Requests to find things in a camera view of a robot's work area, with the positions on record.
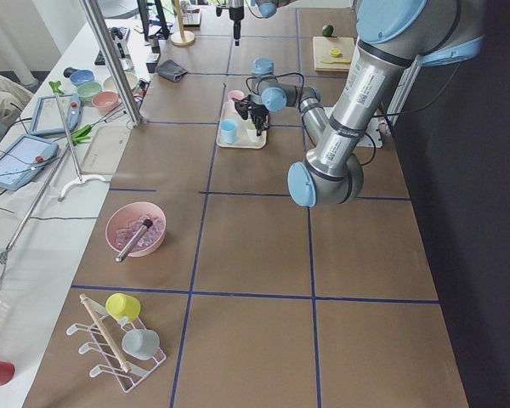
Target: brown table surface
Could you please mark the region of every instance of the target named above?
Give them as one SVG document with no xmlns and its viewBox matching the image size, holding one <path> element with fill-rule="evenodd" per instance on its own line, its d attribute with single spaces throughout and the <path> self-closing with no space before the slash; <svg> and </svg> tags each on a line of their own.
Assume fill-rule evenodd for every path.
<svg viewBox="0 0 510 408">
<path fill-rule="evenodd" d="M 467 406 L 393 141 L 364 168 L 360 198 L 311 210 L 287 193 L 310 148 L 294 109 L 272 116 L 261 150 L 215 145 L 225 95 L 245 90 L 258 56 L 304 73 L 333 105 L 344 77 L 313 70 L 311 37 L 328 23 L 354 37 L 354 13 L 246 12 L 236 48 L 228 17 L 202 12 L 193 46 L 163 49 L 190 74 L 152 80 L 149 123 L 131 133 L 24 406 Z M 164 210 L 167 235 L 115 263 L 105 225 L 134 201 Z M 89 378 L 103 361 L 77 353 L 86 334 L 65 335 L 90 324 L 80 293 L 104 304 L 114 292 L 140 300 L 168 356 L 129 394 L 113 376 Z"/>
</svg>

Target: person's leg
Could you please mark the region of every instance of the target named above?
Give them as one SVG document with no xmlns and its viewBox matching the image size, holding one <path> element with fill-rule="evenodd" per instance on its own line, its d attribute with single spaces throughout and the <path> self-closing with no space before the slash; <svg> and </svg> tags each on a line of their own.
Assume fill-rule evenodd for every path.
<svg viewBox="0 0 510 408">
<path fill-rule="evenodd" d="M 29 90 L 21 87 L 19 84 L 9 80 L 5 76 L 0 75 L 0 92 L 12 94 L 16 99 L 16 103 L 21 109 L 24 109 L 34 94 Z"/>
<path fill-rule="evenodd" d="M 8 128 L 14 124 L 20 114 L 20 111 L 11 105 L 12 103 L 19 107 L 23 105 L 11 93 L 0 92 L 0 120 Z"/>
</svg>

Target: tablet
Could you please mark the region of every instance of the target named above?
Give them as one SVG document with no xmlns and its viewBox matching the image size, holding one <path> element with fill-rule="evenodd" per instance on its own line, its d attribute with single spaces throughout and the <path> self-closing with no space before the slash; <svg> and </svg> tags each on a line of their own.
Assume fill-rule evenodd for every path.
<svg viewBox="0 0 510 408">
<path fill-rule="evenodd" d="M 60 96 L 60 102 L 66 116 L 68 130 L 72 132 L 79 123 L 82 101 L 76 93 L 68 93 Z M 28 133 L 35 136 L 51 136 L 64 132 L 65 129 L 62 119 L 60 119 L 59 108 L 54 95 L 39 98 Z"/>
<path fill-rule="evenodd" d="M 34 179 L 58 150 L 53 141 L 23 134 L 0 155 L 0 187 L 18 190 Z"/>
</svg>

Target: tripod base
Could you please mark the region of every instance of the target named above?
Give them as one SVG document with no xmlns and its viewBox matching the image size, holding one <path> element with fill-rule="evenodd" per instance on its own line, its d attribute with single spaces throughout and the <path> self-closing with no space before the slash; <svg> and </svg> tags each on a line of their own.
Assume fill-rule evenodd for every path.
<svg viewBox="0 0 510 408">
<path fill-rule="evenodd" d="M 85 184 L 91 180 L 98 180 L 106 183 L 104 176 L 100 176 L 99 174 L 83 174 L 81 177 L 74 178 L 71 182 L 66 183 L 60 191 L 59 201 L 63 201 L 66 198 L 66 193 L 70 189 L 73 189 L 77 185 Z"/>
<path fill-rule="evenodd" d="M 182 32 L 178 31 L 170 36 L 170 42 L 176 47 L 189 47 L 196 40 L 195 34 L 191 31 L 183 31 L 183 36 L 181 34 Z"/>
</svg>

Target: blue joint cap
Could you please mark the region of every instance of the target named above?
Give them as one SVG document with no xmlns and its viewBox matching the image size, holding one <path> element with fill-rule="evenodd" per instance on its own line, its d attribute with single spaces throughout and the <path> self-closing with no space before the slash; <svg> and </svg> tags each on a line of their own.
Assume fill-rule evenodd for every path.
<svg viewBox="0 0 510 408">
<path fill-rule="evenodd" d="M 257 58 L 253 61 L 253 75 L 272 75 L 274 73 L 274 62 L 269 58 Z"/>
<path fill-rule="evenodd" d="M 427 0 L 364 0 L 359 7 L 357 32 L 365 43 L 381 44 L 410 27 Z"/>
<path fill-rule="evenodd" d="M 273 3 L 265 3 L 258 6 L 258 11 L 265 19 L 272 17 L 277 9 L 278 8 Z"/>
<path fill-rule="evenodd" d="M 287 96 L 283 89 L 277 87 L 266 88 L 261 93 L 264 106 L 271 112 L 279 112 L 287 106 Z"/>
<path fill-rule="evenodd" d="M 429 55 L 420 57 L 417 62 L 420 66 L 437 66 L 470 60 L 479 54 L 483 39 L 484 36 L 474 38 L 469 42 L 464 42 L 455 47 L 435 51 Z"/>
<path fill-rule="evenodd" d="M 306 165 L 300 161 L 289 167 L 287 184 L 291 198 L 301 207 L 313 207 L 317 202 L 314 180 Z"/>
</svg>

